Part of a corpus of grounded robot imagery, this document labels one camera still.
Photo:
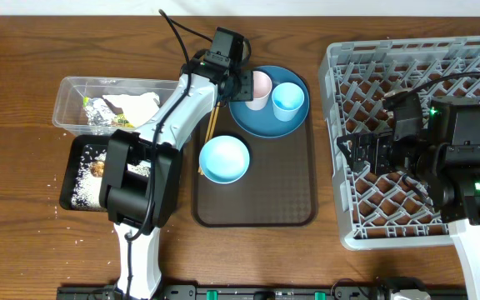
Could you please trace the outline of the white napkin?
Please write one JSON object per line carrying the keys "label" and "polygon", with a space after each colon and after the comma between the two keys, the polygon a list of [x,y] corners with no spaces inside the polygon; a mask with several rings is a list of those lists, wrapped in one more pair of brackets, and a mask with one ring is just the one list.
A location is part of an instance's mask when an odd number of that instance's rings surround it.
{"label": "white napkin", "polygon": [[121,108],[127,121],[138,128],[150,120],[159,110],[160,97],[155,92],[141,95],[103,95],[114,107]]}

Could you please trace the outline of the brown mushroom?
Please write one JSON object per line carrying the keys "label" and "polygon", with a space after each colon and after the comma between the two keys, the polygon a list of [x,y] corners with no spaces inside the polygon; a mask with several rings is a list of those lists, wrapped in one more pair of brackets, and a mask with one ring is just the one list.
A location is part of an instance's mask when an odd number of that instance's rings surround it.
{"label": "brown mushroom", "polygon": [[104,161],[92,162],[89,168],[90,173],[96,178],[101,178],[103,176],[104,166]]}

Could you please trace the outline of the pink plastic cup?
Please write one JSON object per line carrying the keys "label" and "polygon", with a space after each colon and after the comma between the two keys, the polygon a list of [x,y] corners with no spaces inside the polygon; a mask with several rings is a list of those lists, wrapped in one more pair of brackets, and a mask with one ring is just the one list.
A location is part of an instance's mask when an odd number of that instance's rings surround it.
{"label": "pink plastic cup", "polygon": [[253,100],[246,102],[246,106],[253,111],[266,107],[269,95],[273,89],[271,78],[261,71],[253,72]]}

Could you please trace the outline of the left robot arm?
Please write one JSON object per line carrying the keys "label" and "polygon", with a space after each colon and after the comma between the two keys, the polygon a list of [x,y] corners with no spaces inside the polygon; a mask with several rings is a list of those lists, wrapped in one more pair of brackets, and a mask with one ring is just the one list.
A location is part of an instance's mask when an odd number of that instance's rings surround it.
{"label": "left robot arm", "polygon": [[110,136],[99,203],[120,244],[116,299],[150,299],[158,290],[160,229],[177,205],[183,146],[219,102],[253,100],[253,73],[244,69],[250,56],[243,35],[217,28],[210,48],[182,66],[158,111],[134,131]]}

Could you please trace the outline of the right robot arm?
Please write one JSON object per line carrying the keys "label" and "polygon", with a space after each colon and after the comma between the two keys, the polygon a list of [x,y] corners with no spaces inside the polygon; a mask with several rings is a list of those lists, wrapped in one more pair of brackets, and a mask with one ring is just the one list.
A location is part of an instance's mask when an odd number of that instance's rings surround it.
{"label": "right robot arm", "polygon": [[426,183],[427,195],[447,224],[462,264],[467,295],[480,299],[480,103],[441,96],[423,116],[416,93],[388,97],[394,116],[387,131],[337,139],[348,166],[380,176],[401,172]]}

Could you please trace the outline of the foil and yellow snack wrapper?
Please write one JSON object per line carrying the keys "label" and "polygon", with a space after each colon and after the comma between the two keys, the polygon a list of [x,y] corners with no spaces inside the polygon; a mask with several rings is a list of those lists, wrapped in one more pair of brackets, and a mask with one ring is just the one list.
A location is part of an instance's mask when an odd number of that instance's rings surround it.
{"label": "foil and yellow snack wrapper", "polygon": [[82,100],[82,108],[87,116],[87,124],[90,126],[133,127],[123,113],[116,114],[103,98],[85,97]]}

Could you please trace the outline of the pile of white rice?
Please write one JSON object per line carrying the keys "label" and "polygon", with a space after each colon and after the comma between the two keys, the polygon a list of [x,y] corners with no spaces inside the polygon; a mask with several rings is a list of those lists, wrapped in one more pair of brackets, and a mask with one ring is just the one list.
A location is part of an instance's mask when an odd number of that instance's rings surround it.
{"label": "pile of white rice", "polygon": [[106,160],[105,146],[87,144],[78,159],[77,175],[71,191],[70,203],[73,210],[104,211],[99,202],[99,193],[103,177],[94,177],[90,173],[90,164]]}

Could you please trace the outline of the light blue bowl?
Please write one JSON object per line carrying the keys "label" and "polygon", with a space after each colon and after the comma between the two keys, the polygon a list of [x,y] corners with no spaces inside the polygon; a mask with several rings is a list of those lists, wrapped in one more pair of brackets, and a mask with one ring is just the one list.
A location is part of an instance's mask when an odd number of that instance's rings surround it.
{"label": "light blue bowl", "polygon": [[219,184],[234,183],[245,175],[250,164],[248,147],[233,136],[212,138],[199,154],[203,175]]}

